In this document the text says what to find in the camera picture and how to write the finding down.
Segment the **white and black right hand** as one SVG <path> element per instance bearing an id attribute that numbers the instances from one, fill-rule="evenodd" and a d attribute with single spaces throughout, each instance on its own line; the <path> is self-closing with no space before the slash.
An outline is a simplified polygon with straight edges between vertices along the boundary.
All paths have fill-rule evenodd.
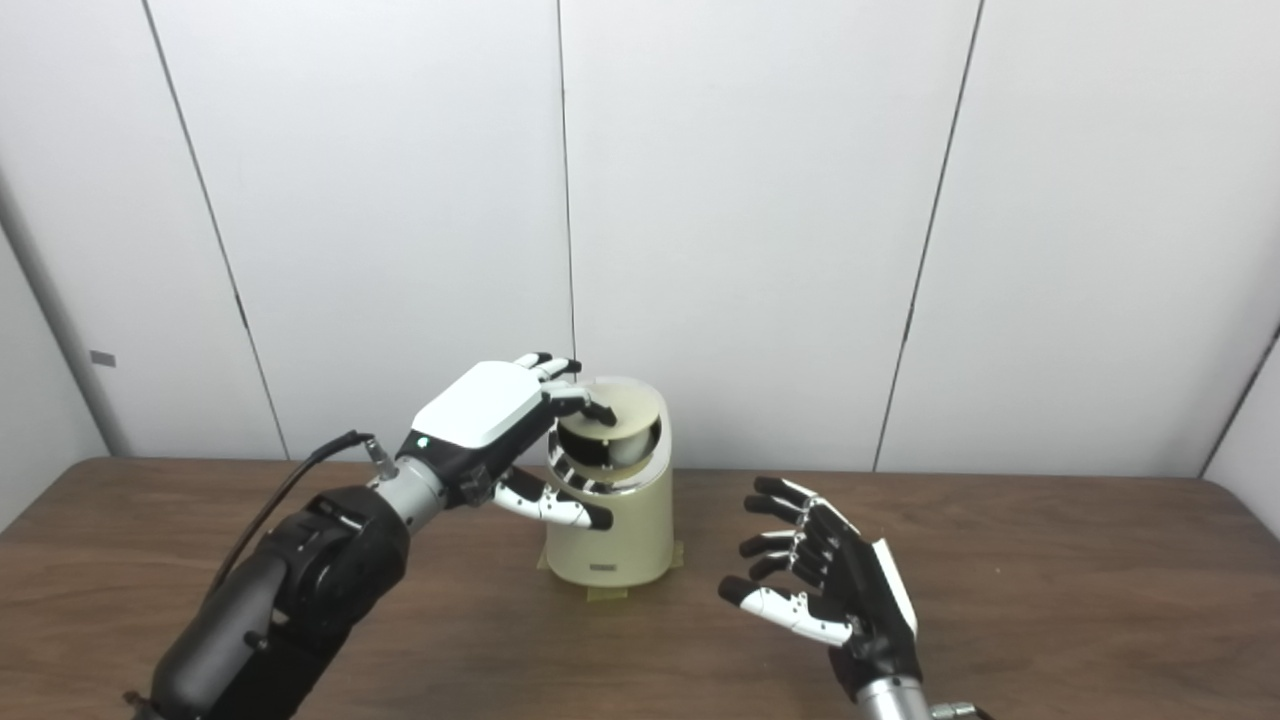
<path id="1" fill-rule="evenodd" d="M 877 682 L 923 682 L 915 609 L 887 539 L 868 541 L 826 497 L 780 477 L 756 477 L 748 512 L 782 530 L 744 541 L 745 577 L 724 577 L 718 594 L 736 609 L 828 650 L 850 700 Z"/>

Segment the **white and black left hand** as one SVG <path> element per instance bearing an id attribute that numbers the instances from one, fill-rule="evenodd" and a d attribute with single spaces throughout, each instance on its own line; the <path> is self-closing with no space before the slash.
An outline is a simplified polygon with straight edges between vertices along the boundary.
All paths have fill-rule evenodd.
<path id="1" fill-rule="evenodd" d="M 611 510 L 515 465 L 563 416 L 617 423 L 608 404 L 563 378 L 580 369 L 550 354 L 476 364 L 416 414 L 396 455 L 399 474 L 383 480 L 378 495 L 411 533 L 442 511 L 484 503 L 549 524 L 609 530 Z"/>

